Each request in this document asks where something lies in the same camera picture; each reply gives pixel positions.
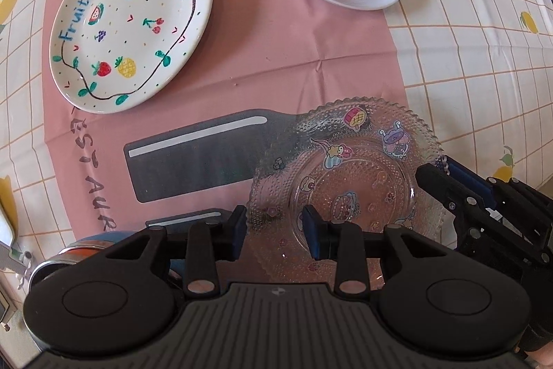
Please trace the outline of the clear glass sticker plate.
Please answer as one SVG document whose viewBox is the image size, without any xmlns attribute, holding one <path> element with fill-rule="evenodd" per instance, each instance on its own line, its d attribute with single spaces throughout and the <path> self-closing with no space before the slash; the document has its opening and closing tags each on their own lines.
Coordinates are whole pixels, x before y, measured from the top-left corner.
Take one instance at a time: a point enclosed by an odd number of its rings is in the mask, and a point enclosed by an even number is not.
<svg viewBox="0 0 553 369">
<path fill-rule="evenodd" d="M 311 257 L 301 213 L 381 232 L 389 224 L 437 240 L 441 204 L 418 187 L 416 170 L 445 166 L 431 128 L 382 98 L 346 98 L 300 116 L 265 153 L 247 204 L 249 245 L 274 282 L 335 279 L 331 260 Z"/>
</svg>

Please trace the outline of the stainless steel bowl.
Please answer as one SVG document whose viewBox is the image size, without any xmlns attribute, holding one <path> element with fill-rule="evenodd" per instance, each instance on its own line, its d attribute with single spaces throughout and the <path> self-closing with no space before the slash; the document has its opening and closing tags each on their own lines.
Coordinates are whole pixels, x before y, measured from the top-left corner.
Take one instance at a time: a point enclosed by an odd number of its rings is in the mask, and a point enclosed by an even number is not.
<svg viewBox="0 0 553 369">
<path fill-rule="evenodd" d="M 172 263 L 187 256 L 186 233 L 168 234 L 164 227 L 139 232 L 105 232 L 74 242 L 54 257 L 39 264 L 31 274 L 29 287 L 67 268 L 47 283 L 55 300 L 70 294 L 121 294 L 125 301 L 148 302 L 158 296 L 172 302 L 182 290 L 171 279 Z"/>
</svg>

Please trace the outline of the checked lemon tablecloth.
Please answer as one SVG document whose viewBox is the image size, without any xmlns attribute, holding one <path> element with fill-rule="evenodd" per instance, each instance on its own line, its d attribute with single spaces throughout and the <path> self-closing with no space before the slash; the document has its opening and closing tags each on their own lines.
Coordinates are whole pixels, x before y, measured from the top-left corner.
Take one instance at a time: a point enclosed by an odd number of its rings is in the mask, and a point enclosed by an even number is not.
<svg viewBox="0 0 553 369">
<path fill-rule="evenodd" d="M 44 260 L 108 229 L 246 200 L 249 181 L 147 203 L 125 146 L 241 110 L 297 114 L 378 96 L 414 110 L 481 175 L 552 177 L 551 0 L 400 0 L 376 12 L 324 0 L 214 0 L 203 40 L 154 98 L 116 115 L 58 93 L 49 41 L 62 0 L 18 0 L 1 35 L 1 172 L 18 248 Z"/>
</svg>

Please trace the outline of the white fruity painted plate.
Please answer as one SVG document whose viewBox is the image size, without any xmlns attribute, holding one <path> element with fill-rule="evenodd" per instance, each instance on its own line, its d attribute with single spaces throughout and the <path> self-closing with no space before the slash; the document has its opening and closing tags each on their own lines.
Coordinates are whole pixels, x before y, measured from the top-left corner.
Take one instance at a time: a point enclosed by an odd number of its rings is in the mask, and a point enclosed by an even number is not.
<svg viewBox="0 0 553 369">
<path fill-rule="evenodd" d="M 213 0 L 63 0 L 50 72 L 74 107 L 110 114 L 163 89 L 200 43 Z"/>
</svg>

